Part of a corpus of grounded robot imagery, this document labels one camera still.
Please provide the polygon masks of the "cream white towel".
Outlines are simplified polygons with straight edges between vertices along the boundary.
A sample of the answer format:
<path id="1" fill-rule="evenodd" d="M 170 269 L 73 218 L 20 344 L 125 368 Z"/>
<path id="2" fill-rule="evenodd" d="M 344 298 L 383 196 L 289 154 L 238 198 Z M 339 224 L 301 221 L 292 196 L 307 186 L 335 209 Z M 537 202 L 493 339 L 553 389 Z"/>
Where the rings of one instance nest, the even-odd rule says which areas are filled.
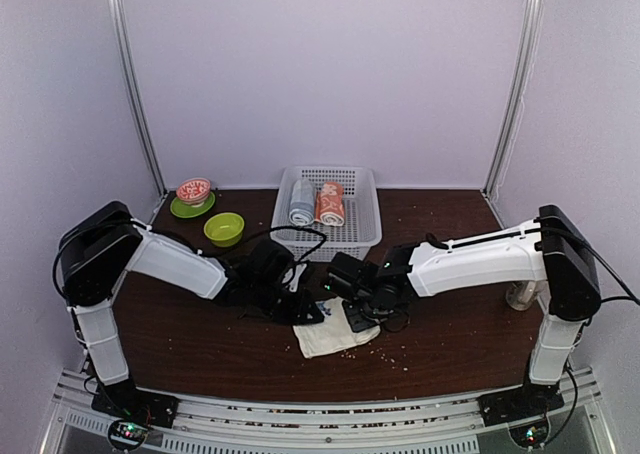
<path id="1" fill-rule="evenodd" d="M 293 327 L 300 351 L 306 359 L 330 355 L 364 345 L 375 339 L 381 332 L 379 326 L 365 329 L 359 333 L 353 332 L 340 298 L 317 301 L 316 306 L 324 315 L 324 320 L 321 323 Z"/>

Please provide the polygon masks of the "white perforated plastic basket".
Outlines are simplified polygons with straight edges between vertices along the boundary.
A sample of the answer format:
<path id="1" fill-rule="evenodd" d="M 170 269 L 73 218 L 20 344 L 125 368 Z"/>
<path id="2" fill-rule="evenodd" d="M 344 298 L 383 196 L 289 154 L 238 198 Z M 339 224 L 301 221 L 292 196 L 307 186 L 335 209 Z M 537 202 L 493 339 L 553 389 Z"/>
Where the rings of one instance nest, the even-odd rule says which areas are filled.
<path id="1" fill-rule="evenodd" d="M 344 189 L 345 224 L 330 227 L 315 223 L 312 229 L 327 236 L 318 249 L 320 237 L 290 228 L 289 203 L 294 183 L 308 179 L 317 190 L 327 181 L 340 183 Z M 373 171 L 364 167 L 294 166 L 284 170 L 276 197 L 271 238 L 287 247 L 297 259 L 328 263 L 338 252 L 360 260 L 382 239 L 379 202 Z"/>

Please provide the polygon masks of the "orange bunny pattern towel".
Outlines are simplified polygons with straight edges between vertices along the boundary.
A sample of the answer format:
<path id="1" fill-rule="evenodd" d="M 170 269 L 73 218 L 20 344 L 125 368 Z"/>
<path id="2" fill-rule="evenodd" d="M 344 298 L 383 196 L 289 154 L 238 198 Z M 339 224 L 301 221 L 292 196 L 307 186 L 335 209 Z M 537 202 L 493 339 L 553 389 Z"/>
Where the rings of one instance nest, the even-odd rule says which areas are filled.
<path id="1" fill-rule="evenodd" d="M 315 204 L 315 221 L 330 227 L 345 224 L 343 186 L 335 181 L 327 181 L 318 191 Z"/>

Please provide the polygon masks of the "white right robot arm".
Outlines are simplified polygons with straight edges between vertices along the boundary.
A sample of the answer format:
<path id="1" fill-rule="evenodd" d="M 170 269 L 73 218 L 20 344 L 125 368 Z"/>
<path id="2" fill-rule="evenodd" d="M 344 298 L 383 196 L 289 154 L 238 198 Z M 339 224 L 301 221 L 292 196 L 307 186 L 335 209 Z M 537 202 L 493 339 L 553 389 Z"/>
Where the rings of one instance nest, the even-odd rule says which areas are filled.
<path id="1" fill-rule="evenodd" d="M 513 393 L 519 414 L 535 414 L 551 398 L 582 326 L 600 310 L 598 270 L 604 268 L 626 299 L 638 302 L 628 285 L 556 205 L 515 227 L 464 239 L 390 248 L 379 264 L 339 252 L 326 271 L 324 288 L 350 303 L 358 316 L 386 321 L 414 298 L 500 283 L 521 283 L 516 307 L 534 301 L 538 287 L 549 296 L 529 357 L 527 382 Z"/>

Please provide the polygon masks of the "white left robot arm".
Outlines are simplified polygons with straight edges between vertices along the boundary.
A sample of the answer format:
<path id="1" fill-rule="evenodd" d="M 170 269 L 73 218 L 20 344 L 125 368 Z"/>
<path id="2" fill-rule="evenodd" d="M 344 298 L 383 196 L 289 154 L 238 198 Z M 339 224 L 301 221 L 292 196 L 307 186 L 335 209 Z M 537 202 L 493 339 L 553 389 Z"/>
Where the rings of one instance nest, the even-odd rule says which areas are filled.
<path id="1" fill-rule="evenodd" d="M 52 281 L 80 332 L 106 403 L 123 418 L 137 416 L 144 398 L 129 370 L 112 311 L 114 287 L 142 274 L 199 298 L 258 308 L 275 323 L 320 324 L 324 316 L 303 288 L 308 266 L 270 232 L 251 236 L 254 247 L 237 261 L 207 254 L 177 234 L 134 218 L 112 201 L 63 235 Z"/>

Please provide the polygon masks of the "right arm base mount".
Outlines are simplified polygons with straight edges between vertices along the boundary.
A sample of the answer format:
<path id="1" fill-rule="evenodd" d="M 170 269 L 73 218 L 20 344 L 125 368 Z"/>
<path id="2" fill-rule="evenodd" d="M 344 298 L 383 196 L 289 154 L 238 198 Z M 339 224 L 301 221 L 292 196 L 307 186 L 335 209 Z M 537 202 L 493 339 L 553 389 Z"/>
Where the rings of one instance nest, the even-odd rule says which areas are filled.
<path id="1" fill-rule="evenodd" d="M 548 415 L 564 406 L 559 384 L 523 385 L 481 395 L 478 407 L 485 427 L 508 425 L 511 440 L 520 448 L 541 448 L 551 437 Z"/>

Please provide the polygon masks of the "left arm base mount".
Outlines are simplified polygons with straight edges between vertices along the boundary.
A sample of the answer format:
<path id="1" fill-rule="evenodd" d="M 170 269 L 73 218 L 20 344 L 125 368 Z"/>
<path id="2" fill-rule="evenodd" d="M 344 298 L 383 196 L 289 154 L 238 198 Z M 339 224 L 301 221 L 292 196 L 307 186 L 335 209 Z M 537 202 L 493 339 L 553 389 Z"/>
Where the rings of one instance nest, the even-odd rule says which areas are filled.
<path id="1" fill-rule="evenodd" d="M 140 448 L 155 428 L 171 428 L 179 399 L 141 390 L 132 378 L 105 385 L 97 383 L 91 408 L 114 417 L 107 427 L 109 444 L 121 453 Z"/>

